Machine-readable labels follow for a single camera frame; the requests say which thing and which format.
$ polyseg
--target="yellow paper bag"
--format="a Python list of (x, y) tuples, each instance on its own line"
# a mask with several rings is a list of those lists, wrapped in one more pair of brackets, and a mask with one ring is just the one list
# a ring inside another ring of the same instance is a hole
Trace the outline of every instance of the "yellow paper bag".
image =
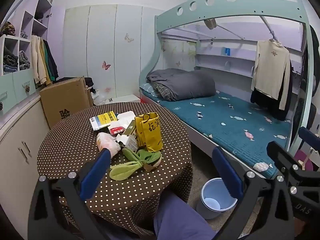
[(161, 151), (163, 147), (158, 113), (147, 113), (135, 117), (139, 145), (148, 152)]

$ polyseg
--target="round table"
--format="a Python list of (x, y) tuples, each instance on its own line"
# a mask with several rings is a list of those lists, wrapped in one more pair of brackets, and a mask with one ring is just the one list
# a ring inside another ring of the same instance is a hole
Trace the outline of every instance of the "round table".
[[(89, 119), (109, 111), (115, 114), (134, 111), (136, 115), (157, 112), (164, 143), (161, 150), (163, 158), (156, 170), (147, 173), (141, 168), (124, 181), (111, 180), (108, 169), (86, 205), (96, 215), (140, 237), (154, 236), (153, 217), (161, 192), (169, 187), (187, 202), (192, 186), (188, 134), (181, 120), (166, 108), (125, 102), (93, 106), (71, 115), (58, 123), (42, 142), (37, 160), (39, 175), (46, 175), (49, 179), (63, 178), (70, 171), (79, 171), (85, 162), (95, 159), (99, 153), (96, 144), (98, 132), (93, 131)], [(128, 160), (119, 152), (111, 165), (125, 162)]]

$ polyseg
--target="small table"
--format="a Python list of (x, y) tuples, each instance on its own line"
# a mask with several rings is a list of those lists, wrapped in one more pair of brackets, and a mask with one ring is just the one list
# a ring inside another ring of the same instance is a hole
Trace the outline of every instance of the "small table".
[[(49, 179), (65, 177), (79, 171), (85, 162), (93, 160), (99, 150), (98, 132), (93, 131), (89, 119), (109, 111), (120, 114), (134, 111), (136, 115), (158, 112), (164, 143), (160, 166), (147, 173), (139, 169), (124, 181), (111, 180), (109, 170), (101, 180), (93, 198), (86, 201), (91, 212), (109, 222), (126, 228), (140, 237), (154, 236), (153, 217), (162, 191), (169, 187), (187, 202), (192, 186), (191, 149), (182, 121), (162, 106), (142, 103), (113, 103), (93, 106), (58, 123), (45, 137), (38, 154), (39, 175)], [(111, 165), (128, 162), (119, 152)]]

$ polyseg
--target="bunk bed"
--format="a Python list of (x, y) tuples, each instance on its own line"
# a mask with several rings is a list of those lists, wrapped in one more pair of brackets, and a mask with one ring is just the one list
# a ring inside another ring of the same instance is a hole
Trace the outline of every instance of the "bunk bed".
[[(190, 0), (155, 17), (155, 50), (149, 63), (141, 71), (140, 87), (144, 86), (147, 74), (156, 66), (161, 51), (161, 36), (167, 35), (168, 30), (173, 28), (179, 30), (179, 26), (189, 23), (229, 16), (260, 16), (274, 39), (276, 39), (275, 33), (265, 16), (302, 23), (301, 50), (304, 51), (306, 44), (308, 47), (312, 47), (307, 13), (300, 1), (214, 0), (214, 4), (210, 5), (209, 0)], [(312, 50), (308, 50), (308, 57), (306, 92), (304, 93), (299, 88), (296, 91), (298, 99), (304, 98), (299, 127), (306, 127), (311, 104)], [(217, 91), (217, 95), (212, 98), (195, 98), (175, 102), (164, 101), (142, 89), (140, 94), (144, 102), (160, 104), (180, 117), (188, 130), (190, 141), (206, 154), (211, 156), (212, 150), (216, 146), (221, 146), (230, 158), (237, 160), (245, 169), (252, 170), (261, 177), (272, 178), (277, 174), (273, 161), (267, 156), (268, 142), (277, 141), (294, 156), (302, 141), (298, 135), (291, 138), (292, 120), (284, 122), (275, 120), (268, 113), (260, 110), (257, 105), (250, 104), (223, 91)]]

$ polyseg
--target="teal mattress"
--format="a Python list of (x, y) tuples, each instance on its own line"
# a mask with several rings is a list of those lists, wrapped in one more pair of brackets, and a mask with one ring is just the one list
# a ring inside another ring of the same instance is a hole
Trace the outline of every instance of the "teal mattress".
[(276, 120), (257, 105), (220, 91), (213, 97), (174, 102), (143, 94), (266, 178), (277, 172), (267, 144), (276, 141), (286, 146), (290, 120)]

